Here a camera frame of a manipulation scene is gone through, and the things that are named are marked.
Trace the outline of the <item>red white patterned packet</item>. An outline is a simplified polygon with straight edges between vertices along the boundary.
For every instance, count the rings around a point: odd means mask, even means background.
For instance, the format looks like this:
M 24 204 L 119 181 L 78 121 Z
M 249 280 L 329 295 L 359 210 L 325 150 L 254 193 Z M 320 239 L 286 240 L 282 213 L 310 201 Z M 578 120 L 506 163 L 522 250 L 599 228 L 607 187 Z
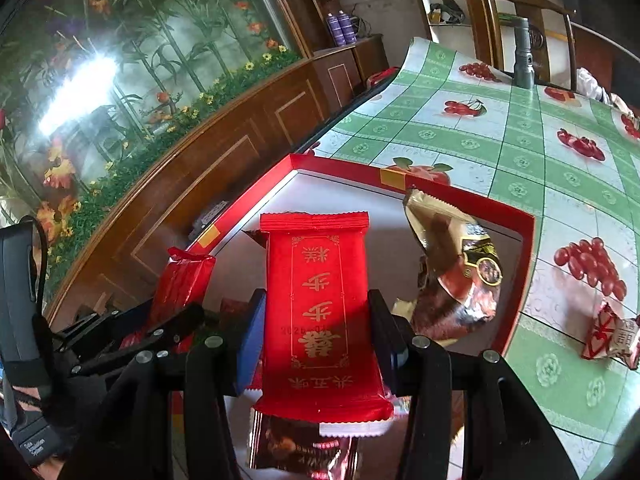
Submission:
M 630 370 L 639 367 L 639 317 L 622 318 L 603 301 L 588 332 L 582 358 L 620 358 Z

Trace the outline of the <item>pink bear snack packet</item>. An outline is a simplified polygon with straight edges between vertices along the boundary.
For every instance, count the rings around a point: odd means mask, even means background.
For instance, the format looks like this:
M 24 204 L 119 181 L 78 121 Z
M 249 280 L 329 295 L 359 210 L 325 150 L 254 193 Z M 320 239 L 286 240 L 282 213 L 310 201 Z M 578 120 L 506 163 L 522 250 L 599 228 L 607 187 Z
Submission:
M 394 414 L 388 419 L 375 422 L 322 422 L 319 432 L 322 437 L 342 438 L 373 438 L 386 434 L 395 422 L 407 417 L 410 412 L 410 396 L 392 396 L 390 398 L 394 407 Z

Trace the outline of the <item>white plastic bag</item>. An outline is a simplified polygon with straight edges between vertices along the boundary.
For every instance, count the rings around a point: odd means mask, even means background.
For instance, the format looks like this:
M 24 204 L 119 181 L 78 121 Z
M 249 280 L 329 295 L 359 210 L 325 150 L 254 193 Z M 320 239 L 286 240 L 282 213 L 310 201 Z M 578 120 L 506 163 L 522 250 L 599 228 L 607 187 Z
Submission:
M 576 70 L 576 92 L 593 101 L 598 101 L 605 105 L 612 104 L 608 92 L 585 67 L 579 67 Z

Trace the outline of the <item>red shallow tray box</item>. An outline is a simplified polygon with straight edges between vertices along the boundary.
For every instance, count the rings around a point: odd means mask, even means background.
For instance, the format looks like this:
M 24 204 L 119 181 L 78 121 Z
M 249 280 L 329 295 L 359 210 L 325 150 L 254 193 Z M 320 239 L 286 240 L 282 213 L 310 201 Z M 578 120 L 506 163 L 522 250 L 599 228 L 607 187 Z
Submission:
M 462 474 L 525 479 L 563 448 L 504 352 L 532 260 L 531 214 L 409 176 L 292 154 L 190 245 L 218 292 L 249 292 L 240 342 L 186 357 L 192 479 L 236 479 L 226 410 L 256 386 L 250 466 L 344 478 L 366 438 L 381 479 L 448 474 L 452 396 Z

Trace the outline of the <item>flower mural panel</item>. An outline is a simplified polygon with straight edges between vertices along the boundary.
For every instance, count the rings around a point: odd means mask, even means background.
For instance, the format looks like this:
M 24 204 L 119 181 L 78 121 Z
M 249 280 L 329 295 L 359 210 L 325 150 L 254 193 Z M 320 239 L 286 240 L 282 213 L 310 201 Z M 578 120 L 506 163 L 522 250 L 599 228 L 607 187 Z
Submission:
M 46 297 L 160 156 L 298 58 L 274 0 L 1 0 L 1 222 L 41 223 Z

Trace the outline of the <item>dark brown candy packet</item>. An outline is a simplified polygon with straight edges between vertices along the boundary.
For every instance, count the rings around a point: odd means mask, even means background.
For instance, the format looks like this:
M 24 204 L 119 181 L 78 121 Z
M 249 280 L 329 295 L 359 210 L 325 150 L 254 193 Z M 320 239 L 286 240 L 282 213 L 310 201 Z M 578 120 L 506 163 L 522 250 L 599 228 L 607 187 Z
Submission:
M 323 437 L 312 422 L 250 410 L 246 464 L 279 469 L 311 479 L 356 479 L 360 457 L 355 437 Z

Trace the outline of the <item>brown gold snack bag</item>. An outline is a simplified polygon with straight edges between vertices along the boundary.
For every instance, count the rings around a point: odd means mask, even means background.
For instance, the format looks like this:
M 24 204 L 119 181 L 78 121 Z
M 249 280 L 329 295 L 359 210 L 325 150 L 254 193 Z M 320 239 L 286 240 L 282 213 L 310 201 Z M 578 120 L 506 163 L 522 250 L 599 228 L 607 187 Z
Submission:
M 392 313 L 416 334 L 452 344 L 496 315 L 503 273 L 495 245 L 472 216 L 415 188 L 404 208 L 423 256 L 418 296 L 398 298 Z

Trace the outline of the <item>long red snack packet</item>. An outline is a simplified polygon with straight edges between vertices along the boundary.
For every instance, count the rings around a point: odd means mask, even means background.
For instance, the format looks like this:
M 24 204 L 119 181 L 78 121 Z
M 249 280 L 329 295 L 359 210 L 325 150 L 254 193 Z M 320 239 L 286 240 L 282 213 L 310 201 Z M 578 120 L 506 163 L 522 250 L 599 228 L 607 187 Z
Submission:
M 393 415 L 371 341 L 368 227 L 363 211 L 260 217 L 267 296 L 259 413 L 314 424 Z

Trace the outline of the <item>large red snack bar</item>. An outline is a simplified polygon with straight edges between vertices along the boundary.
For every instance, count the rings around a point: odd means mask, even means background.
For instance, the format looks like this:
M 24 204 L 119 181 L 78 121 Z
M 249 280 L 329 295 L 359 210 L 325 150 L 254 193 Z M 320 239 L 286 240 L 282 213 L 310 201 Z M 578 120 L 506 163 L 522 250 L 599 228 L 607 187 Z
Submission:
M 211 255 L 194 255 L 177 247 L 168 249 L 169 260 L 142 327 L 124 338 L 119 348 L 140 344 L 150 330 L 167 322 L 189 304 L 202 304 L 216 263 Z

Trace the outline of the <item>grey flashlight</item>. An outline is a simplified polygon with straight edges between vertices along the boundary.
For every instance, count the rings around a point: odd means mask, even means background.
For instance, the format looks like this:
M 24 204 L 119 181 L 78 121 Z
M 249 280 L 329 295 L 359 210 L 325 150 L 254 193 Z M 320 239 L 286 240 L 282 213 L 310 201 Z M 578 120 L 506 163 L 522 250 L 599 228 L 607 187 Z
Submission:
M 535 87 L 532 46 L 530 45 L 529 24 L 527 18 L 512 18 L 515 53 L 513 80 L 518 88 L 532 90 Z

